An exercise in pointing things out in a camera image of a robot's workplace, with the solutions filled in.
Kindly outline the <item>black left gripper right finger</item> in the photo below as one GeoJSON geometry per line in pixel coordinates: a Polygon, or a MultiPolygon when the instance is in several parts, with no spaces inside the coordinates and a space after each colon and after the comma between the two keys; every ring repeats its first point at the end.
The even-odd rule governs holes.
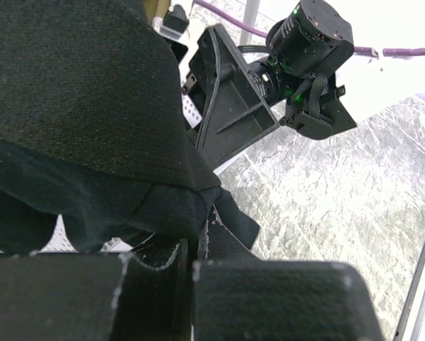
{"type": "Polygon", "coordinates": [[[196,340],[381,340],[370,294],[349,264],[263,261],[212,210],[193,263],[196,340]]]}

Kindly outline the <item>black underwear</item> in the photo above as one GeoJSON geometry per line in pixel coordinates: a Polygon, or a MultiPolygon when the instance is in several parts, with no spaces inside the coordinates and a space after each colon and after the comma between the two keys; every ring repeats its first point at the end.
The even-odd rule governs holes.
{"type": "Polygon", "coordinates": [[[0,250],[196,239],[210,212],[259,225],[184,131],[178,63],[152,1],[0,1],[0,250]]]}

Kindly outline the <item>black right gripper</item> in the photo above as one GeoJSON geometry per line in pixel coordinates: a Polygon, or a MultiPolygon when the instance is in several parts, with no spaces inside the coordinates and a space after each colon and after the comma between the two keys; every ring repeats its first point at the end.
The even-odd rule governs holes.
{"type": "Polygon", "coordinates": [[[211,169],[275,131],[270,107],[301,84],[267,60],[248,65],[221,24],[203,31],[188,67],[187,95],[201,114],[195,146],[211,169]]]}

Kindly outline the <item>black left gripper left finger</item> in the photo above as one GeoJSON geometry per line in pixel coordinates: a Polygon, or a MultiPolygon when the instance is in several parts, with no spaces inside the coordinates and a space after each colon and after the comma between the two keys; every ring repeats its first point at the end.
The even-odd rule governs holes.
{"type": "Polygon", "coordinates": [[[0,254],[0,340],[188,340],[187,246],[0,254]]]}

